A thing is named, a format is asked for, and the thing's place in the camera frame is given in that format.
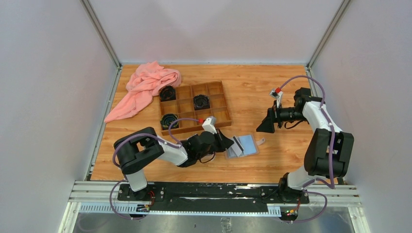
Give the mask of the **white card black stripe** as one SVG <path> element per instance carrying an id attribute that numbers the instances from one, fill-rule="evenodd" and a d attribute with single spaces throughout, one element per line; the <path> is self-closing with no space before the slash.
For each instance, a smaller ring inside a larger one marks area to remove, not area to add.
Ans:
<path id="1" fill-rule="evenodd" d="M 234 142 L 233 145 L 230 147 L 231 153 L 236 157 L 244 157 L 244 147 L 241 145 L 240 140 L 238 137 L 233 136 L 232 141 Z"/>

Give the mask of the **pink leather card holder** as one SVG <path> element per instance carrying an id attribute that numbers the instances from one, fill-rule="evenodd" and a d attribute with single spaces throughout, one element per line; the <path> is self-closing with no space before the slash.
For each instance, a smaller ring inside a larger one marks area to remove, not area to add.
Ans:
<path id="1" fill-rule="evenodd" d="M 261 138 L 260 140 L 255 140 L 252 134 L 238 136 L 241 145 L 244 147 L 244 154 L 246 156 L 259 154 L 258 147 L 266 142 L 265 138 Z M 231 149 L 229 148 L 225 152 L 226 159 L 234 159 L 240 158 L 236 157 L 231 153 Z"/>

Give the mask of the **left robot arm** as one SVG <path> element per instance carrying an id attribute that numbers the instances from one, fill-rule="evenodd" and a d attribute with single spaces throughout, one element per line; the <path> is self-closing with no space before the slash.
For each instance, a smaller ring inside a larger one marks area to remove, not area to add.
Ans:
<path id="1" fill-rule="evenodd" d="M 136 200 L 144 200 L 149 188 L 143 170 L 151 162 L 160 159 L 178 167 L 189 167 L 204 157 L 225 152 L 232 145 L 234 141 L 220 129 L 215 133 L 204 131 L 175 144 L 158 136 L 154 128 L 147 127 L 117 140 L 112 162 L 129 183 L 130 194 Z"/>

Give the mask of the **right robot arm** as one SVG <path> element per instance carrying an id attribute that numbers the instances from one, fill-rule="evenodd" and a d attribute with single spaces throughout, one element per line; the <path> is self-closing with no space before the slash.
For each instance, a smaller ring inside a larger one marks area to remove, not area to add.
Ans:
<path id="1" fill-rule="evenodd" d="M 288 203 L 302 196 L 303 190 L 317 180 L 333 180 L 346 175 L 354 136 L 345 133 L 334 123 L 322 98 L 314 97 L 309 88 L 296 90 L 293 107 L 282 107 L 282 94 L 280 88 L 270 91 L 274 104 L 268 108 L 266 117 L 256 131 L 274 133 L 276 127 L 281 128 L 295 121 L 307 122 L 313 130 L 303 165 L 279 180 L 278 198 Z"/>

